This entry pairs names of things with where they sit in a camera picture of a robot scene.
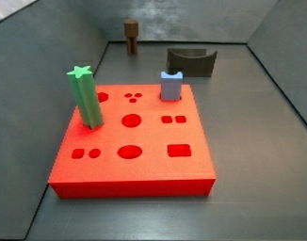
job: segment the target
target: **red block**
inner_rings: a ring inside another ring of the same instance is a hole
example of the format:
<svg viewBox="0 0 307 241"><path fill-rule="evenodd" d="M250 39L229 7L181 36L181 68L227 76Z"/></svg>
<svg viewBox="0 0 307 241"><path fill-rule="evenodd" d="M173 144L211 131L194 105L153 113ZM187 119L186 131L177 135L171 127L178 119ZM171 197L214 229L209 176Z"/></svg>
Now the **red block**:
<svg viewBox="0 0 307 241"><path fill-rule="evenodd" d="M207 195L217 174L190 86L178 102L161 100L161 85L98 92L105 125L90 130L75 110L50 177L58 196Z"/></svg>

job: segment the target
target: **light blue block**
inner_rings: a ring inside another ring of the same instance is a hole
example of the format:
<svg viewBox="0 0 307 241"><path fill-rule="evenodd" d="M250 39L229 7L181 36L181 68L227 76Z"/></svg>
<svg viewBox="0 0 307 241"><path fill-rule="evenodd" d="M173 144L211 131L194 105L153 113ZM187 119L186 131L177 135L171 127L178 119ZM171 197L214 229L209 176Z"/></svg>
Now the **light blue block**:
<svg viewBox="0 0 307 241"><path fill-rule="evenodd" d="M183 73L171 75L162 72L162 100L179 101L182 93Z"/></svg>

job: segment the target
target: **green star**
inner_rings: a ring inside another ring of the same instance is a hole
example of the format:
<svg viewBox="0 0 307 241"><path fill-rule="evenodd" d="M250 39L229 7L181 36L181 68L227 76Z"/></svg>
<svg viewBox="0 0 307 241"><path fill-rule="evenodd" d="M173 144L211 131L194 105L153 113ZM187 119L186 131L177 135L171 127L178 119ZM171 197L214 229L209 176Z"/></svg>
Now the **green star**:
<svg viewBox="0 0 307 241"><path fill-rule="evenodd" d="M91 66L86 66L86 67L79 67L75 66L75 70L73 72L69 72L69 75L75 75L77 79L79 79L82 77L82 75L85 74L93 74L91 70L90 70Z"/></svg>

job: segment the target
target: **green pillar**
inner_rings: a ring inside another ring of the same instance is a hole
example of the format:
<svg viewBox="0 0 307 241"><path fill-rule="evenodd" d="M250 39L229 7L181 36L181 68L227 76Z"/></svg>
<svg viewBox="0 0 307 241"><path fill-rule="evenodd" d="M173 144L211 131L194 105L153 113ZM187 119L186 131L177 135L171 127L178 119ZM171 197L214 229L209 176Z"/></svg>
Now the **green pillar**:
<svg viewBox="0 0 307 241"><path fill-rule="evenodd" d="M103 118L99 109L97 82L90 69L91 66L82 68L75 66L75 70L67 74L83 123L94 130L99 125L103 125Z"/></svg>

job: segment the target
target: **brown peg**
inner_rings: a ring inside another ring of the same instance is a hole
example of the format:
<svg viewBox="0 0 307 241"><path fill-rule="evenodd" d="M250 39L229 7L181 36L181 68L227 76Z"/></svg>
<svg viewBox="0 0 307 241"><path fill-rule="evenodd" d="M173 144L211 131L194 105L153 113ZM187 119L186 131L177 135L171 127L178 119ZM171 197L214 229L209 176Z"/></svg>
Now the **brown peg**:
<svg viewBox="0 0 307 241"><path fill-rule="evenodd" d="M135 19L125 21L125 36L127 37L129 55L138 54L139 22Z"/></svg>

